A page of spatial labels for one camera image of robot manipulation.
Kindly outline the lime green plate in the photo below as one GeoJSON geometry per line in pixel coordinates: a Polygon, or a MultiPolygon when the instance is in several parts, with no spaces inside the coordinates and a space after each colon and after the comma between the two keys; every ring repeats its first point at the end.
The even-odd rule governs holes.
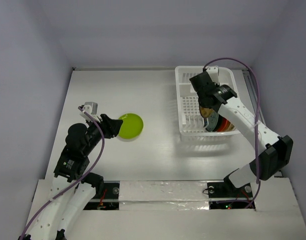
{"type": "Polygon", "coordinates": [[[142,118],[135,113],[126,113],[119,117],[122,120],[118,136],[125,140],[131,140],[138,137],[144,128],[142,118]]]}

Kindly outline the silver foil strip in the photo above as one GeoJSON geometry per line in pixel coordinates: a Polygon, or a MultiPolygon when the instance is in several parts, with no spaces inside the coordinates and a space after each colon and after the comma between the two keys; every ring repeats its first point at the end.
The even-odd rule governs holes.
{"type": "Polygon", "coordinates": [[[208,210],[206,181],[121,181],[121,211],[208,210]]]}

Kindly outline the dark patterned yellow plate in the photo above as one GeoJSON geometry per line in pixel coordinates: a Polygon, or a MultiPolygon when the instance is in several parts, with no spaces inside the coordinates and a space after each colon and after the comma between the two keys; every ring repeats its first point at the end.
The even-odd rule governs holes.
{"type": "Polygon", "coordinates": [[[205,108],[202,106],[199,106],[199,111],[200,111],[200,115],[204,119],[207,119],[214,112],[212,108],[205,108]]]}

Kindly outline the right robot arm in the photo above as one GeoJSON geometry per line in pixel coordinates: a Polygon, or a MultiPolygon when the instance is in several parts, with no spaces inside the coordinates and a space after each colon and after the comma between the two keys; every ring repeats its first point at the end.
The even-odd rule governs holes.
{"type": "Polygon", "coordinates": [[[219,85],[204,71],[190,78],[199,105],[227,119],[254,147],[255,159],[224,178],[223,191],[236,195],[249,183],[266,181],[286,166],[291,158],[293,140],[270,130],[242,103],[228,85],[219,85]]]}

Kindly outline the orange plate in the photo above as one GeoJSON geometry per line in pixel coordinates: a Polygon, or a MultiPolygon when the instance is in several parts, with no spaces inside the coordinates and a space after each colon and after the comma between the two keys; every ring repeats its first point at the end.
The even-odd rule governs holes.
{"type": "Polygon", "coordinates": [[[217,127],[216,132],[226,132],[231,126],[231,123],[226,119],[222,118],[220,125],[217,127]]]}

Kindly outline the beige plate with characters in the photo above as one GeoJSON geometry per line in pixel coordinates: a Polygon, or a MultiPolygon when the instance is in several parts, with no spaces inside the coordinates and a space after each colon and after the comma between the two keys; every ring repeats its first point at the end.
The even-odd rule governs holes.
{"type": "Polygon", "coordinates": [[[229,127],[226,129],[227,132],[230,132],[235,129],[235,126],[233,124],[230,124],[229,127]]]}

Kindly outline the black plate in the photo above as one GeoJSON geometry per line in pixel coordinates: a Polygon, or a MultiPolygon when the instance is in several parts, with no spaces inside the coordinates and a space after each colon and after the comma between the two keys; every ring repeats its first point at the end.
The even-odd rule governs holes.
{"type": "Polygon", "coordinates": [[[215,128],[213,129],[213,132],[217,132],[218,131],[218,129],[222,125],[222,122],[223,122],[223,117],[218,115],[218,121],[217,121],[217,124],[216,124],[215,128]]]}

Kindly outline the metal rail right edge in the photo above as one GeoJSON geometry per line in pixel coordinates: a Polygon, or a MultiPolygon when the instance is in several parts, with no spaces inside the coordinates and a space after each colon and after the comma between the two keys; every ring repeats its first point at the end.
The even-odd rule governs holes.
{"type": "Polygon", "coordinates": [[[256,109],[257,109],[257,94],[256,94],[256,90],[255,90],[255,86],[251,77],[251,74],[249,73],[248,70],[242,70],[243,76],[244,76],[244,80],[245,80],[245,84],[250,96],[250,101],[252,103],[252,107],[254,110],[254,113],[256,113],[256,109]]]}

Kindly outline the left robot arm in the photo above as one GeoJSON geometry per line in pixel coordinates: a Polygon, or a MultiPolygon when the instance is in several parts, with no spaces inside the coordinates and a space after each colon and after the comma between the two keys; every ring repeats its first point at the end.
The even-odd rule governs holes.
{"type": "Polygon", "coordinates": [[[89,154],[98,143],[119,134],[121,119],[84,114],[86,124],[73,124],[54,170],[48,201],[25,226],[21,240],[64,240],[92,198],[105,195],[103,177],[92,173],[89,154]]]}

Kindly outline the blue white patterned plate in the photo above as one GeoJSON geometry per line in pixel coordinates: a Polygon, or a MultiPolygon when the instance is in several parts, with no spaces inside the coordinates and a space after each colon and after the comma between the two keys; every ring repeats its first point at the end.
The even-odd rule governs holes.
{"type": "Polygon", "coordinates": [[[204,120],[204,128],[207,132],[213,132],[213,129],[218,121],[218,115],[219,114],[217,112],[213,112],[207,119],[204,120]]]}

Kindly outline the white plastic dish rack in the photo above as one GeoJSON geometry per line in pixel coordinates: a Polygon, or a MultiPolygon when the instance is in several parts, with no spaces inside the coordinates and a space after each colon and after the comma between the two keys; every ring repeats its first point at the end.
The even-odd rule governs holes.
{"type": "Polygon", "coordinates": [[[207,132],[200,115],[198,96],[190,78],[200,74],[202,66],[175,67],[175,82],[178,107],[179,132],[186,137],[230,137],[240,132],[235,128],[227,132],[207,132]]]}

